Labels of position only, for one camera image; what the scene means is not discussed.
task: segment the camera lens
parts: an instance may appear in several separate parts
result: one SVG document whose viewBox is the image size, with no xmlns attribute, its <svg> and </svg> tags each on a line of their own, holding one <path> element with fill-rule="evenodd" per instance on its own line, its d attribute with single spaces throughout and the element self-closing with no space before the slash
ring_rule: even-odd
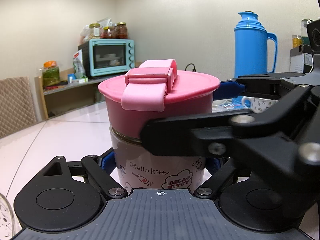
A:
<svg viewBox="0 0 320 240">
<path fill-rule="evenodd" d="M 312 32 L 313 41 L 317 46 L 320 46 L 320 32 L 318 29 L 314 29 Z"/>
</svg>

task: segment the pink silicone handle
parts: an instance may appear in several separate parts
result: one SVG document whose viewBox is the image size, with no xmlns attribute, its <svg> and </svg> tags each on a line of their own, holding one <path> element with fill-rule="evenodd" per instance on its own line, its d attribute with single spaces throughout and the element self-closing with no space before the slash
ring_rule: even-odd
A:
<svg viewBox="0 0 320 240">
<path fill-rule="evenodd" d="M 125 110 L 164 111 L 164 97 L 177 76 L 174 59 L 147 60 L 124 76 L 126 88 L 121 106 Z"/>
</svg>

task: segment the blue thermos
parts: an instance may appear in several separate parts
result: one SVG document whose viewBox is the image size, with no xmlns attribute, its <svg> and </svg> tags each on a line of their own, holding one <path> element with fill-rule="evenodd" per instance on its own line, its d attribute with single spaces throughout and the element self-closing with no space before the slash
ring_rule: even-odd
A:
<svg viewBox="0 0 320 240">
<path fill-rule="evenodd" d="M 277 36 L 268 33 L 258 21 L 258 15 L 240 12 L 241 21 L 235 27 L 236 60 L 235 77 L 250 74 L 273 73 L 276 68 L 278 42 Z M 267 40 L 275 42 L 275 58 L 271 72 L 267 71 Z"/>
</svg>

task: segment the wall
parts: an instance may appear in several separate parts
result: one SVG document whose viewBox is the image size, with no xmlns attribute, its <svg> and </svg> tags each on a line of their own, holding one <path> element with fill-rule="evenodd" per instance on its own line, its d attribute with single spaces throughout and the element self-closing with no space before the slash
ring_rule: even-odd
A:
<svg viewBox="0 0 320 240">
<path fill-rule="evenodd" d="M 82 28 L 115 16 L 115 0 L 0 0 L 0 79 L 29 76 L 37 117 L 34 77 L 48 60 L 72 67 Z"/>
<path fill-rule="evenodd" d="M 292 34 L 300 21 L 320 16 L 317 0 L 117 0 L 117 19 L 128 23 L 136 60 L 175 58 L 178 68 L 192 62 L 199 72 L 221 80 L 234 73 L 234 31 L 238 12 L 259 15 L 278 36 L 277 71 L 289 71 Z M 271 66 L 273 42 L 268 53 Z"/>
</svg>

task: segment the mug handle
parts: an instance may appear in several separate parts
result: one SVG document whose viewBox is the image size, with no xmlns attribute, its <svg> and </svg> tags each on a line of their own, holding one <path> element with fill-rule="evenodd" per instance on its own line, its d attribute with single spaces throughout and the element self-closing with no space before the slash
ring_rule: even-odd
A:
<svg viewBox="0 0 320 240">
<path fill-rule="evenodd" d="M 278 39 L 277 36 L 274 33 L 267 33 L 267 39 L 273 40 L 275 42 L 275 58 L 273 60 L 273 68 L 270 72 L 267 73 L 273 73 L 276 69 L 276 63 L 277 63 L 277 54 L 278 54 Z"/>
<path fill-rule="evenodd" d="M 243 97 L 243 98 L 241 99 L 241 104 L 242 104 L 243 106 L 246 106 L 246 105 L 245 105 L 245 101 L 246 101 L 246 100 L 249 100 L 249 101 L 250 101 L 250 105 L 251 105 L 251 99 L 252 99 L 251 97 Z"/>
</svg>

